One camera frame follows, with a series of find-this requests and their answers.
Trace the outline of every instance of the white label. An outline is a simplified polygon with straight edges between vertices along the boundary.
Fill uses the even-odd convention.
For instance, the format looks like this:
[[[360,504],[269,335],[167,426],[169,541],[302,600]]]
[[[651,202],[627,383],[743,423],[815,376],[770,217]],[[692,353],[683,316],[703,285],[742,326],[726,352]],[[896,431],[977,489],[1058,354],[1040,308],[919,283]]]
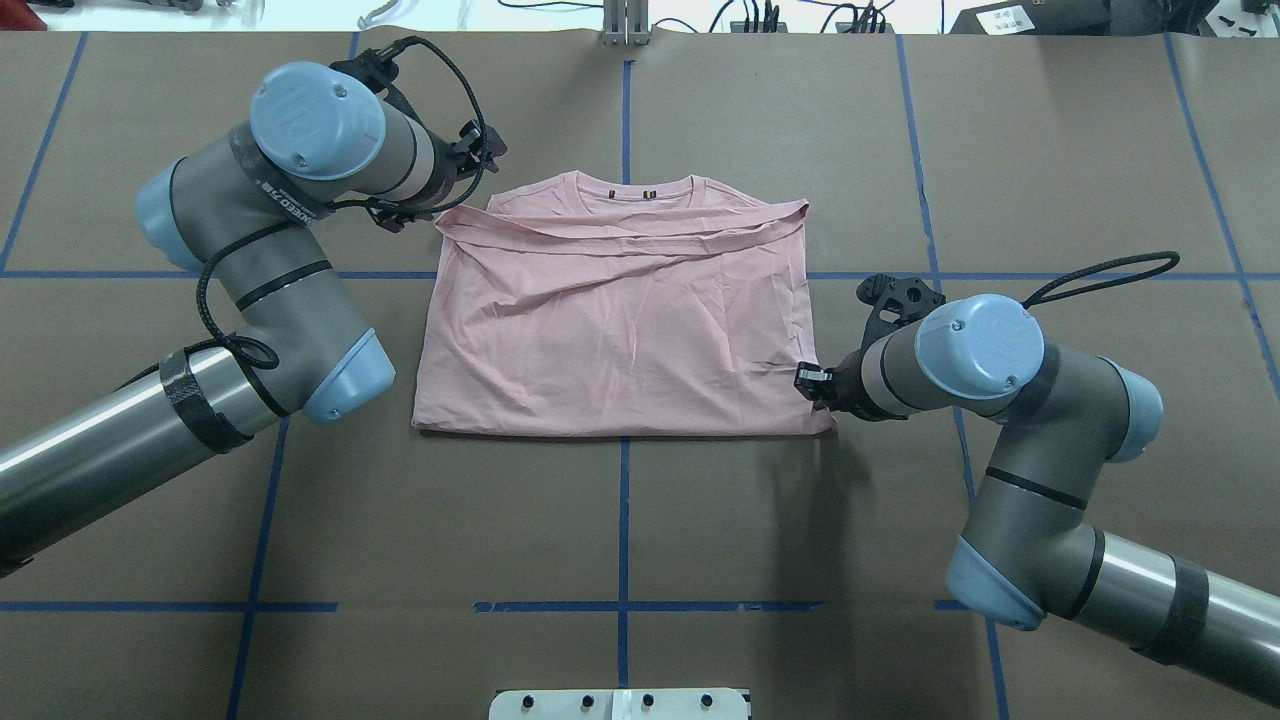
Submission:
[[[1012,35],[1015,32],[1036,29],[1036,24],[1027,15],[1027,10],[1021,5],[987,10],[974,17],[982,23],[982,29],[987,31],[987,35]]]

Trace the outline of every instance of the pink fabric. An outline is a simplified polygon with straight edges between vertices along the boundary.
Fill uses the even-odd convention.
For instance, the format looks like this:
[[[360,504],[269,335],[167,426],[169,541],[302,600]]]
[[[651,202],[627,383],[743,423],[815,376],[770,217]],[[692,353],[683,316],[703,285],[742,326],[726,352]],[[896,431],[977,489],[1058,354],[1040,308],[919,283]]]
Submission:
[[[645,199],[652,193],[654,197]],[[428,311],[413,425],[508,436],[814,434],[804,201],[708,178],[566,173],[458,206]]]

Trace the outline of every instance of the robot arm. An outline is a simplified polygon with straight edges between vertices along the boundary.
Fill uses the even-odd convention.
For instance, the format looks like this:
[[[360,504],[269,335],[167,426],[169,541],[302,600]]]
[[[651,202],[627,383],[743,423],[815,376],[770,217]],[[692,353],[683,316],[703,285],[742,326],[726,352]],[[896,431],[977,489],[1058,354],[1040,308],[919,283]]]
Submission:
[[[1280,707],[1280,598],[1083,521],[1102,465],[1138,457],[1158,432],[1155,386],[1046,340],[1009,297],[943,305],[918,279],[878,278],[859,288],[878,301],[868,329],[883,323],[888,283],[905,288],[887,305],[906,322],[835,369],[803,364],[796,387],[872,421],[957,406],[1002,425],[947,571],[951,593],[1021,630],[1047,612],[1075,620]]]
[[[483,118],[449,145],[394,88],[388,97],[410,114],[366,87],[390,85],[390,56],[406,45],[335,64],[372,76],[360,79],[315,63],[276,68],[247,123],[140,192],[147,240],[204,270],[202,283],[216,264],[247,324],[0,451],[0,577],[279,418],[302,410],[330,423],[390,386],[390,360],[308,225],[355,191],[398,229],[436,210],[460,178],[495,170],[492,158],[506,150]]]

